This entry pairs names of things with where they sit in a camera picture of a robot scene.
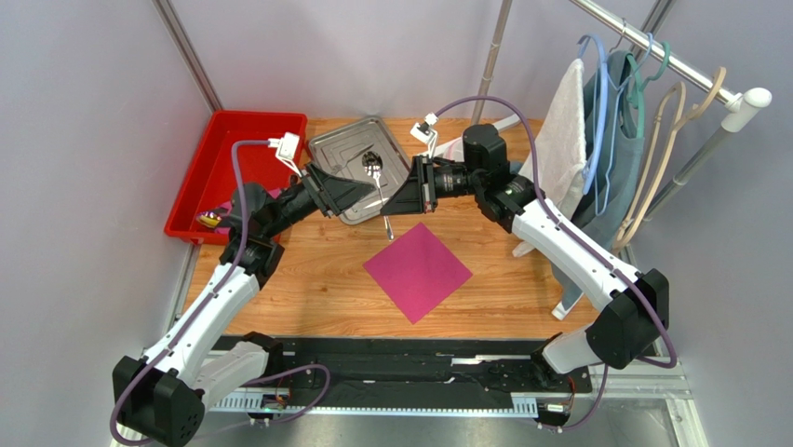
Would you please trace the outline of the silver spoon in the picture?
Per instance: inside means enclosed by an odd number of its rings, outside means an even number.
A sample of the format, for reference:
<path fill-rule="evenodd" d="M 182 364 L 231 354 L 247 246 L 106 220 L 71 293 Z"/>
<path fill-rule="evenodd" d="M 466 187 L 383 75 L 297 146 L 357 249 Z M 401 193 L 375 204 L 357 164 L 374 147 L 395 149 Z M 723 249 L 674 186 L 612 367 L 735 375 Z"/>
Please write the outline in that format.
<path fill-rule="evenodd" d="M 362 156 L 362 166 L 366 174 L 375 181 L 381 205 L 385 204 L 385 197 L 383 196 L 383 189 L 381 184 L 381 176 L 383 173 L 383 161 L 381 157 L 374 151 L 368 151 Z M 386 235 L 389 241 L 395 239 L 393 226 L 387 215 L 382 214 Z"/>

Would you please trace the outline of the silver fork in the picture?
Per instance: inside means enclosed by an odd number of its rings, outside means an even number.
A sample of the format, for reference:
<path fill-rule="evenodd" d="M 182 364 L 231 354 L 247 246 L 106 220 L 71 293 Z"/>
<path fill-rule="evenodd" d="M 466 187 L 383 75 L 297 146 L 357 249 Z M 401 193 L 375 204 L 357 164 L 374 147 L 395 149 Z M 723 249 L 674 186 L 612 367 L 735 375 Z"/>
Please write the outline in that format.
<path fill-rule="evenodd" d="M 344 160 L 344 162 L 343 162 L 343 163 L 335 165 L 335 166 L 332 168 L 332 171 L 330 172 L 330 174 L 331 174 L 331 175 L 336 175 L 336 174 L 340 173 L 340 172 L 341 172 L 341 171 L 342 171 L 344 168 L 346 168 L 346 167 L 347 167 L 347 166 L 348 166 L 348 165 L 349 165 L 349 164 L 350 164 L 352 161 L 354 161 L 355 159 L 357 159 L 357 158 L 358 158 L 358 157 L 360 157 L 360 156 L 363 156 L 365 153 L 367 153 L 369 150 L 371 150 L 371 149 L 372 149 L 372 147 L 373 147 L 373 144 L 369 144 L 368 146 L 366 146 L 366 147 L 364 147 L 364 148 L 360 149 L 359 151 L 357 151 L 356 153 L 353 153 L 351 156 L 347 157 L 347 158 Z"/>

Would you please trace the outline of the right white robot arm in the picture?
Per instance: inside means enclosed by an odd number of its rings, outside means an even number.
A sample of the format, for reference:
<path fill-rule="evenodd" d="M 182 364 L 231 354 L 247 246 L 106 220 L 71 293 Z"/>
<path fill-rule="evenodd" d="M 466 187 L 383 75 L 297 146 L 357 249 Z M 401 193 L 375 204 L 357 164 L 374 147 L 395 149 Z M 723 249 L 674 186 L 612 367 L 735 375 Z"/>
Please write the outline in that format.
<path fill-rule="evenodd" d="M 381 214 L 428 213 L 443 197 L 473 196 L 486 218 L 540 251 L 599 312 L 588 326 L 545 342 L 538 352 L 543 372 L 569 373 L 599 363 L 622 370 L 638 359 L 668 327 L 668 279 L 656 269 L 642 273 L 607 252 L 532 180 L 512 173 L 506 142 L 492 124 L 467 128 L 462 144 L 461 162 L 415 156 L 408 178 Z"/>

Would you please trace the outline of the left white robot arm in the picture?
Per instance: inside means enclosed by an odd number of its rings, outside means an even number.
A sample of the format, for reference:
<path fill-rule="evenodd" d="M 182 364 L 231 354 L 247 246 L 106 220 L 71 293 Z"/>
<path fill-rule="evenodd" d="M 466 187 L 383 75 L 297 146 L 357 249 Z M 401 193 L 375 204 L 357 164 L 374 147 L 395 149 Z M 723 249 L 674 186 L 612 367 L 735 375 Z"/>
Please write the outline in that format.
<path fill-rule="evenodd" d="M 274 275 L 285 251 L 275 238 L 316 211 L 339 216 L 374 190 L 372 183 L 333 176 L 313 164 L 278 196 L 257 183 L 238 182 L 232 210 L 222 221 L 229 241 L 202 296 L 140 358 L 123 357 L 114 367 L 114 439 L 134 445 L 118 430 L 127 427 L 142 435 L 138 445 L 184 446 L 209 408 L 273 370 L 280 346 L 258 333 L 218 359 L 205 359 Z"/>

